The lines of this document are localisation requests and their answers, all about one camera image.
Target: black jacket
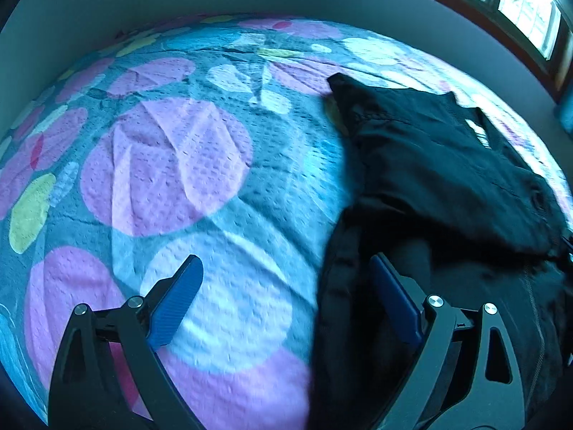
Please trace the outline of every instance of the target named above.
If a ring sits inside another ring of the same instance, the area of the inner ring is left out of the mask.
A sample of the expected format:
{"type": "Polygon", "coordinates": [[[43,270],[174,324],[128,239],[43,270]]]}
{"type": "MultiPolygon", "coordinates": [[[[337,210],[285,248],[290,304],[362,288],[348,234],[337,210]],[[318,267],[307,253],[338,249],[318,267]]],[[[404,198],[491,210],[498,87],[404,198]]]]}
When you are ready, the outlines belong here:
{"type": "Polygon", "coordinates": [[[366,87],[343,74],[329,83],[365,182],[324,261],[309,426],[369,428],[411,361],[370,285],[377,252],[452,306],[499,307],[533,415],[573,338],[569,278],[558,268],[567,228],[553,192],[453,93],[366,87]]]}

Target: teal curtain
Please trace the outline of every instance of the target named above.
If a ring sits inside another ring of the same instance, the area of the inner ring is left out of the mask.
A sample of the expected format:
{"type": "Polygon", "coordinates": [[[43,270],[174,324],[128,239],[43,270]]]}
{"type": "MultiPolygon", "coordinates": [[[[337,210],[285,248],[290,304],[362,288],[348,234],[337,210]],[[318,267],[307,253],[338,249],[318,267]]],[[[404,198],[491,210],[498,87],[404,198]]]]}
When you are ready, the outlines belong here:
{"type": "Polygon", "coordinates": [[[573,139],[573,82],[570,83],[565,91],[565,95],[557,106],[555,114],[569,136],[571,136],[571,139],[573,139]]]}

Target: wall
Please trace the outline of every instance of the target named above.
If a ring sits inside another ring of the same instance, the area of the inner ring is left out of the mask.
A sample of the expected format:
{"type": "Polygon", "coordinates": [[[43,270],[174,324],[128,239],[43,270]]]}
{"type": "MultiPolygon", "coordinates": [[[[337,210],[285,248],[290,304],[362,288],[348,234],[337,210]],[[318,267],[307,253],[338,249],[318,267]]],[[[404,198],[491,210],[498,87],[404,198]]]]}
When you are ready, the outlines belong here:
{"type": "Polygon", "coordinates": [[[502,45],[433,0],[22,0],[0,33],[0,135],[55,76],[119,30],[185,13],[243,11],[353,24],[442,58],[522,115],[573,182],[573,143],[551,97],[502,45]]]}

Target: floral bedspread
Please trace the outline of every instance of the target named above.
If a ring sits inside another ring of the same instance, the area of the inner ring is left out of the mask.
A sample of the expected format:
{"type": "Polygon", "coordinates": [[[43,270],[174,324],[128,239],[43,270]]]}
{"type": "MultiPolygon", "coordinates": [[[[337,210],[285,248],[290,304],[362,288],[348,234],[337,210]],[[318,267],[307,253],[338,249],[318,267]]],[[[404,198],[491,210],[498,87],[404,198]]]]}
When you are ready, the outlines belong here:
{"type": "MultiPolygon", "coordinates": [[[[563,173],[486,87],[366,30],[268,15],[190,16],[77,61],[0,142],[0,360],[44,419],[78,303],[117,307],[189,253],[204,283],[166,370],[208,430],[302,429],[323,251],[360,186],[326,79],[454,91],[544,176],[563,173]]],[[[129,406],[145,407],[120,351],[129,406]]]]}

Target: window frame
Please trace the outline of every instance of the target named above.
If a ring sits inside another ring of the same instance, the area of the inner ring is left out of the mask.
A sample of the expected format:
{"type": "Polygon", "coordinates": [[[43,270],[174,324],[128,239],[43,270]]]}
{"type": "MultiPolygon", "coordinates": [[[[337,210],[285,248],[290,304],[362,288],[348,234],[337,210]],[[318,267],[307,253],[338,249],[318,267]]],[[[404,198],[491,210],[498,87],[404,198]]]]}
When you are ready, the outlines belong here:
{"type": "Polygon", "coordinates": [[[435,0],[472,21],[508,48],[541,82],[555,101],[572,81],[573,54],[567,47],[573,39],[568,21],[561,12],[559,31],[551,56],[546,59],[537,47],[500,10],[501,0],[435,0]]]}

